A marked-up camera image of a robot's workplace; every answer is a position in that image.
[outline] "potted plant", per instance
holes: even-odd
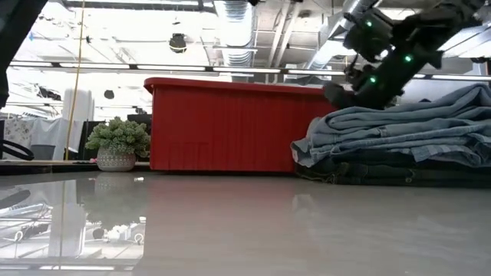
[[[150,146],[147,126],[115,117],[109,123],[98,124],[85,145],[98,150],[97,166],[105,172],[126,172],[134,168],[138,156],[145,157]]]

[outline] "glossy tabletop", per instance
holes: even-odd
[[[491,191],[0,176],[0,275],[491,275]]]

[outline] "ceiling pipe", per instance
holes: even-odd
[[[377,4],[378,0],[346,0],[341,12],[328,18],[327,24],[321,27],[321,36],[327,38],[326,42],[314,54],[312,59],[305,64],[304,69],[321,70],[334,57],[332,39],[341,35],[352,27],[352,23],[344,18],[344,13],[349,13],[355,18],[360,18],[363,12],[370,6]]]
[[[283,28],[285,27],[286,18],[288,16],[289,9],[290,9],[290,2],[283,3],[282,11],[281,11],[282,17],[280,18],[278,26],[276,26],[275,37],[273,38],[273,43],[271,46],[271,51],[269,52],[268,63],[266,64],[266,67],[271,67],[273,63],[273,59],[275,58],[276,48],[278,47],[280,38],[282,38]]]
[[[82,0],[62,0],[67,8],[81,8]],[[208,12],[215,13],[212,0],[168,0],[161,3],[149,1],[118,1],[118,0],[101,0],[85,1],[85,8],[114,8],[138,11],[175,11],[175,12]]]
[[[220,42],[231,47],[250,48],[253,43],[254,7],[243,1],[214,1],[220,22]],[[240,49],[223,49],[227,67],[252,66],[253,53]]]
[[[296,2],[293,6],[293,12],[288,23],[288,27],[286,28],[285,34],[283,35],[282,46],[279,48],[278,57],[275,61],[275,67],[279,67],[280,63],[283,59],[283,54],[285,54],[286,46],[290,41],[290,37],[292,36],[293,28],[295,27],[295,20],[298,18],[298,14],[302,9],[302,4],[300,2]]]

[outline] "wall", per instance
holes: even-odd
[[[484,75],[483,64],[474,64],[473,69],[466,75]],[[422,99],[436,100],[448,93],[462,87],[475,84],[475,81],[455,81],[455,80],[412,80],[404,87],[404,95],[400,99],[402,104],[418,102]]]

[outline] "white plant pot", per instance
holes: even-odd
[[[100,148],[97,152],[97,166],[104,172],[127,172],[135,167],[134,154],[117,154]]]

